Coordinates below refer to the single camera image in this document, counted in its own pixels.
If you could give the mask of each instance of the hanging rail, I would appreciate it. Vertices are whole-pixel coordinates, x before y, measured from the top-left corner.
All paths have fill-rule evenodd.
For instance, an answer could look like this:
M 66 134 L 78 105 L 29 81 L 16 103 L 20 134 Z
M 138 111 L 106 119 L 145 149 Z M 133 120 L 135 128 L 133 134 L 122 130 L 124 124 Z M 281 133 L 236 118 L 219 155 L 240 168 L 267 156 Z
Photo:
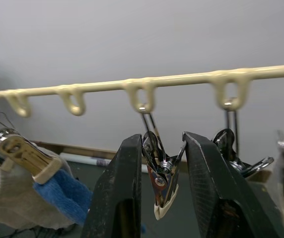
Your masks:
M 28 97 L 57 94 L 61 97 L 64 105 L 70 113 L 75 116 L 80 116 L 85 112 L 86 107 L 83 100 L 84 93 L 126 90 L 135 110 L 139 113 L 149 113 L 154 108 L 154 90 L 156 87 L 210 83 L 215 88 L 215 96 L 218 105 L 223 109 L 234 111 L 242 107 L 245 103 L 250 81 L 281 77 L 284 77 L 284 65 L 217 70 L 206 73 L 192 73 L 162 77 L 135 78 L 100 83 L 60 85 L 45 88 L 4 90 L 0 91 L 0 98 L 6 98 L 11 107 L 20 116 L 28 117 L 31 114 L 31 106 L 28 102 Z M 229 101 L 229 98 L 225 95 L 227 83 L 237 84 L 237 97 L 232 100 L 231 105 L 226 103 Z M 138 100 L 139 89 L 146 91 L 146 104 L 142 104 Z M 71 101 L 71 96 L 75 97 L 78 105 L 75 105 Z

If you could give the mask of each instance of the blue cloth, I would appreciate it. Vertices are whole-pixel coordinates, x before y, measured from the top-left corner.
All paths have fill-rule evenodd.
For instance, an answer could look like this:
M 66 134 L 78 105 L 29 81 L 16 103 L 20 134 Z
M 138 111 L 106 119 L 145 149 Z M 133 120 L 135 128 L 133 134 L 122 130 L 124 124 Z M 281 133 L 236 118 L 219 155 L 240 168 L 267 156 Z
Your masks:
M 71 221 L 83 226 L 93 195 L 84 184 L 66 171 L 59 170 L 47 183 L 35 182 L 33 187 L 45 201 Z

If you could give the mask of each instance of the white wall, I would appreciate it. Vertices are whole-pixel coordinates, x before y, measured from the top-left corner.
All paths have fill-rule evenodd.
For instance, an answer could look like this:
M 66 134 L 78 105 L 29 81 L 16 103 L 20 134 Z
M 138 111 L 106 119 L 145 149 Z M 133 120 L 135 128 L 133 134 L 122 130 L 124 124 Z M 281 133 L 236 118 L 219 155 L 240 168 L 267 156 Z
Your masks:
M 0 89 L 121 80 L 284 64 L 283 0 L 0 0 Z M 156 118 L 170 154 L 182 131 L 224 126 L 209 85 L 157 89 Z M 124 91 L 86 94 L 75 117 L 58 96 L 33 97 L 31 118 L 7 111 L 33 140 L 116 150 L 143 123 Z M 284 130 L 284 79 L 251 85 L 240 110 L 241 158 L 275 156 Z

